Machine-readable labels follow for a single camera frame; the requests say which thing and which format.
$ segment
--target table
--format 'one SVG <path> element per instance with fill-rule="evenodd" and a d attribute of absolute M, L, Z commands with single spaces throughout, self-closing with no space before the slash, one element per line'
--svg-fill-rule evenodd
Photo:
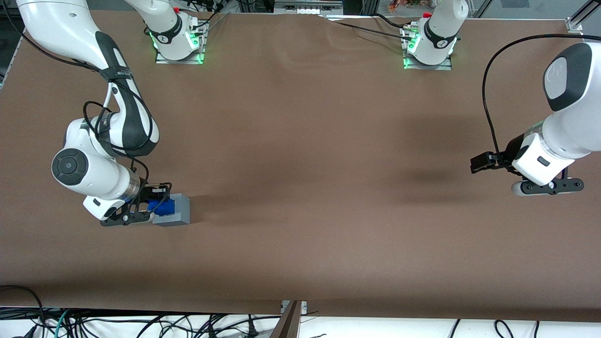
<path fill-rule="evenodd" d="M 453 70 L 426 72 L 403 69 L 398 41 L 317 16 L 228 15 L 197 66 L 155 65 L 136 13 L 93 17 L 159 125 L 150 181 L 190 196 L 194 223 L 104 228 L 54 181 L 68 123 L 106 87 L 22 44 L 0 93 L 3 284 L 60 307 L 278 313 L 303 299 L 330 316 L 601 319 L 599 155 L 571 167 L 586 184 L 571 195 L 520 198 L 515 176 L 469 172 L 493 150 L 489 58 L 562 21 L 468 20 Z M 542 74 L 563 40 L 493 66 L 501 146 L 551 113 Z"/>

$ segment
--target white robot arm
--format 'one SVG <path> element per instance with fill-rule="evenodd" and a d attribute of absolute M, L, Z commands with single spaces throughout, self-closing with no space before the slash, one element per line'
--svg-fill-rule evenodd
<path fill-rule="evenodd" d="M 164 0 L 124 0 L 142 17 L 154 44 L 165 58 L 181 60 L 199 48 L 198 19 L 177 12 Z"/>
<path fill-rule="evenodd" d="M 582 190 L 584 183 L 567 177 L 567 167 L 601 151 L 601 43 L 563 50 L 547 67 L 543 83 L 553 113 L 511 140 L 500 159 L 486 152 L 471 160 L 472 173 L 505 167 L 523 176 L 512 187 L 517 195 Z"/>
<path fill-rule="evenodd" d="M 439 1 L 431 17 L 417 21 L 418 36 L 407 51 L 423 64 L 442 63 L 453 52 L 457 33 L 468 13 L 465 0 Z"/>
<path fill-rule="evenodd" d="M 159 129 L 117 44 L 96 27 L 85 0 L 17 0 L 17 4 L 35 41 L 98 69 L 108 82 L 105 106 L 110 95 L 118 103 L 119 112 L 103 111 L 90 122 L 72 121 L 63 149 L 52 161 L 56 180 L 86 195 L 84 206 L 104 221 L 141 190 L 138 175 L 115 157 L 149 154 L 159 141 Z"/>

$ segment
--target metal bracket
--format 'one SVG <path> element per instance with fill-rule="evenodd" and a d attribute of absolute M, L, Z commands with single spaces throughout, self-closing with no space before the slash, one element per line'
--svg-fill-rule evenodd
<path fill-rule="evenodd" d="M 282 316 L 269 338 L 297 338 L 299 335 L 299 325 L 301 324 L 301 315 L 307 313 L 306 301 L 282 301 Z"/>
<path fill-rule="evenodd" d="M 561 172 L 561 177 L 554 178 L 547 185 L 539 186 L 525 179 L 516 182 L 511 189 L 518 196 L 570 194 L 582 191 L 584 189 L 584 182 L 581 179 L 567 177 L 567 168 L 565 168 Z"/>
<path fill-rule="evenodd" d="M 582 23 L 601 7 L 601 0 L 588 0 L 572 16 L 566 18 L 566 28 L 569 34 L 582 35 Z"/>
<path fill-rule="evenodd" d="M 290 302 L 291 301 L 282 301 L 282 304 L 279 307 L 279 312 L 284 313 L 286 311 L 286 309 L 288 308 L 288 305 L 290 304 Z M 307 302 L 301 301 L 300 306 L 301 306 L 301 310 L 302 310 L 301 314 L 306 315 L 307 314 Z"/>

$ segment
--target gray block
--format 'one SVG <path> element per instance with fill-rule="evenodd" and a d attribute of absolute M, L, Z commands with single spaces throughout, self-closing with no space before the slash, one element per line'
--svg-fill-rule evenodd
<path fill-rule="evenodd" d="M 190 224 L 190 199 L 183 194 L 173 194 L 175 213 L 172 215 L 155 216 L 152 223 L 161 227 L 174 227 Z"/>

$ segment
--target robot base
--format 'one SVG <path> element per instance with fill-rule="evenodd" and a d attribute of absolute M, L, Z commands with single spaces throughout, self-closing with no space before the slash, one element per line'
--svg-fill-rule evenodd
<path fill-rule="evenodd" d="M 413 47 L 413 44 L 419 39 L 418 22 L 413 21 L 409 25 L 405 25 L 399 29 L 401 36 L 408 36 L 412 40 L 402 40 L 401 48 L 403 49 L 403 68 L 405 69 L 423 69 L 423 70 L 451 70 L 451 57 L 448 56 L 445 61 L 436 65 L 423 64 L 419 62 L 413 54 L 409 53 L 409 47 Z"/>
<path fill-rule="evenodd" d="M 429 64 L 423 64 L 415 58 L 411 53 L 408 53 L 403 48 L 403 67 L 405 69 L 423 69 L 423 70 L 452 70 L 451 58 L 447 57 L 441 64 L 431 66 Z"/>
<path fill-rule="evenodd" d="M 209 34 L 209 23 L 207 22 L 204 26 L 198 28 L 198 49 L 192 51 L 190 55 L 181 60 L 169 60 L 165 58 L 161 53 L 157 50 L 156 58 L 154 60 L 155 63 L 158 64 L 203 64 L 204 63 L 204 53 L 207 48 L 207 35 Z"/>

